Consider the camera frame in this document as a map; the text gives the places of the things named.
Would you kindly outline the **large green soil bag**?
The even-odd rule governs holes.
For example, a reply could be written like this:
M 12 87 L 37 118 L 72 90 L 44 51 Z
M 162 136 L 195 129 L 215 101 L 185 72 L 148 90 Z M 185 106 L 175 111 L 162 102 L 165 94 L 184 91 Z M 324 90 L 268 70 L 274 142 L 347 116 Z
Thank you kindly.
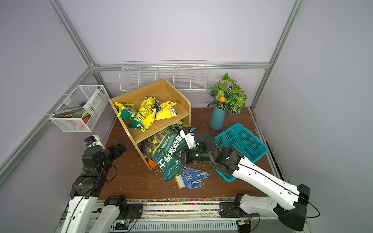
M 177 150 L 185 147 L 187 147 L 187 143 L 178 132 L 165 128 L 145 140 L 144 154 L 158 164 L 165 182 L 169 182 L 184 167 L 177 158 L 173 157 L 173 154 L 180 157 L 181 152 L 177 152 Z

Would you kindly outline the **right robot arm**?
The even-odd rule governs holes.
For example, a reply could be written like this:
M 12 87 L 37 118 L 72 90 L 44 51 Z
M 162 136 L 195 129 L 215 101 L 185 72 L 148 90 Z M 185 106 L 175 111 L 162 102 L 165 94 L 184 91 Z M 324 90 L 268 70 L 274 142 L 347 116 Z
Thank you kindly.
M 270 201 L 276 202 L 275 207 L 266 204 L 265 209 L 275 214 L 285 226 L 299 232 L 303 230 L 309 205 L 308 186 L 295 186 L 276 178 L 237 150 L 222 147 L 213 135 L 205 131 L 197 134 L 181 131 L 175 140 L 186 142 L 185 146 L 178 147 L 172 154 L 182 165 L 209 162 L 217 171 L 251 184 L 267 194 Z

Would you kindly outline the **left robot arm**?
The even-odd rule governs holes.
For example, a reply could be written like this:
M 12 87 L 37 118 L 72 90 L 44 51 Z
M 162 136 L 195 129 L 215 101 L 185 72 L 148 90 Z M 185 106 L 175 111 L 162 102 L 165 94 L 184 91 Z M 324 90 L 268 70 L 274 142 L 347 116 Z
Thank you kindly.
M 62 233 L 84 233 L 101 190 L 108 182 L 106 176 L 113 162 L 126 152 L 121 139 L 105 148 L 97 135 L 85 139 L 87 149 L 82 156 L 83 172 L 70 192 L 68 213 Z

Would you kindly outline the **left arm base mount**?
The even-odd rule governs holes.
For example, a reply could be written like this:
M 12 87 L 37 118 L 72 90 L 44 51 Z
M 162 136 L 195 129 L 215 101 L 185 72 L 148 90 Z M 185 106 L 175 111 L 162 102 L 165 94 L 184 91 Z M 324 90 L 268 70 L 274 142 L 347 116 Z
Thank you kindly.
M 117 219 L 141 219 L 144 205 L 141 203 L 128 203 L 124 195 L 109 196 L 104 201 L 104 206 L 114 206 L 118 208 Z

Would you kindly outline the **teal plastic basket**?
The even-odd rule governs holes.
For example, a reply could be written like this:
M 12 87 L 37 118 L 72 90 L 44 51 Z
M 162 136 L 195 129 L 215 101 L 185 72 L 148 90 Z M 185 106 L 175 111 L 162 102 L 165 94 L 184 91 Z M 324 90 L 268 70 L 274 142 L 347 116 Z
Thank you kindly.
M 215 137 L 220 149 L 229 147 L 240 152 L 253 164 L 269 151 L 268 147 L 242 124 L 235 124 Z

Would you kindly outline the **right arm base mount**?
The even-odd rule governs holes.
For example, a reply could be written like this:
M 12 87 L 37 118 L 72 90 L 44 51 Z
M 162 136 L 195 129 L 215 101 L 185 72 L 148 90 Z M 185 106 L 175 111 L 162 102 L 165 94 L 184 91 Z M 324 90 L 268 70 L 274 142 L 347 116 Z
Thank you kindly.
M 259 217 L 258 213 L 247 213 L 240 208 L 244 193 L 238 193 L 233 202 L 220 202 L 219 215 L 221 218 Z

